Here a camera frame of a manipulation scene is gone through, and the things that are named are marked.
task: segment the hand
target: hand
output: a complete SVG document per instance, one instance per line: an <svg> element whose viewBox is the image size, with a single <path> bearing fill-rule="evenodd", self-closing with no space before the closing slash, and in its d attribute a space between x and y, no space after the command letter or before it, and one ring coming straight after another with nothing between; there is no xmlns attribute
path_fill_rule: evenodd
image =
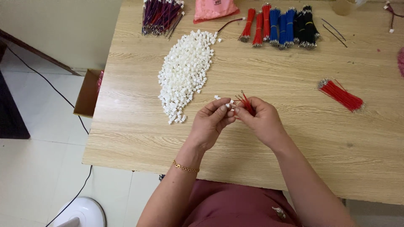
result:
<svg viewBox="0 0 404 227"><path fill-rule="evenodd" d="M221 98L204 106L195 116L186 144L192 144L205 152L213 147L222 130L236 118L225 106L230 98Z"/></svg>
<svg viewBox="0 0 404 227"><path fill-rule="evenodd" d="M257 97L250 97L248 100L257 113L255 117L244 109L243 103L240 103L236 107L236 114L253 130L254 134L263 144L273 151L279 149L282 143L285 142L285 139L287 140L290 137L280 121L278 111L276 111L273 105Z"/></svg>

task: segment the wood grain surface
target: wood grain surface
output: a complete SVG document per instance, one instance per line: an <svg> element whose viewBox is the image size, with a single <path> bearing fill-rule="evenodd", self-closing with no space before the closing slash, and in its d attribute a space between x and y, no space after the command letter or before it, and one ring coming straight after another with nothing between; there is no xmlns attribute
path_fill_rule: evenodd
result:
<svg viewBox="0 0 404 227"><path fill-rule="evenodd" d="M186 1L185 16L167 41L143 37L143 2L123 1L83 163L163 174L195 113L214 95L234 97L244 90L278 109L287 132L337 196L404 204L404 79L397 67L404 21L396 18L395 32L389 34L391 15L383 3L366 3L342 17L325 1L271 1L283 11L311 4L321 34L318 47L280 51L265 43L252 48L251 40L237 41L245 21L228 25L219 35L223 41L211 46L215 55L207 83L185 107L188 120L167 123L157 98L164 57L191 30L215 32L227 21L245 17L249 7L262 5L235 3L241 14L194 25L195 3ZM401 6L397 13L403 13ZM323 28L320 18L344 35L348 48ZM336 78L365 101L365 109L351 113L316 90L323 78ZM222 132L200 168L200 179L286 190L274 154L240 121Z"/></svg>

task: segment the white fan base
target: white fan base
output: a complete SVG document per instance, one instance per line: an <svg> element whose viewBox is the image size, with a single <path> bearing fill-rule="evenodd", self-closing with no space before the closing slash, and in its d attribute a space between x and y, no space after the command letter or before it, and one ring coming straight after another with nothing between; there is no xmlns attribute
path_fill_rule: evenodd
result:
<svg viewBox="0 0 404 227"><path fill-rule="evenodd" d="M60 213L68 204L67 202L59 210ZM64 227L105 227L105 215L101 206L93 199L77 197L63 213L53 222L53 226Z"/></svg>

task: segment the woman's left hand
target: woman's left hand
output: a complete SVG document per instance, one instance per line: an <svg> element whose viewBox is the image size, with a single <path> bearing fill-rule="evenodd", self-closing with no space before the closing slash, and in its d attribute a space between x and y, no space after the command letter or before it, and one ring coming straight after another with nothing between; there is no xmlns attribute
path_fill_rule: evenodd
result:
<svg viewBox="0 0 404 227"><path fill-rule="evenodd" d="M236 120L234 111L230 111L231 107L226 107L230 100L214 100L198 111L185 143L195 146L201 152L212 148L222 130Z"/></svg>

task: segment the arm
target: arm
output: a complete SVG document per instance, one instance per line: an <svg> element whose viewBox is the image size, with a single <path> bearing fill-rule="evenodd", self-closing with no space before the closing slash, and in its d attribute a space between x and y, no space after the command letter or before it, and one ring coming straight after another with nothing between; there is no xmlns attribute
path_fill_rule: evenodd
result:
<svg viewBox="0 0 404 227"><path fill-rule="evenodd" d="M175 158L176 163L199 169L205 151L212 148L220 132L236 120L225 106L229 102L230 98L215 100L196 114L191 132ZM137 227L180 225L196 175L197 172L172 165L147 202Z"/></svg>
<svg viewBox="0 0 404 227"><path fill-rule="evenodd" d="M356 226L341 201L288 136L275 107L256 97L249 98L249 101L256 110L255 117L242 105L236 108L236 113L274 152L302 223L311 227Z"/></svg>

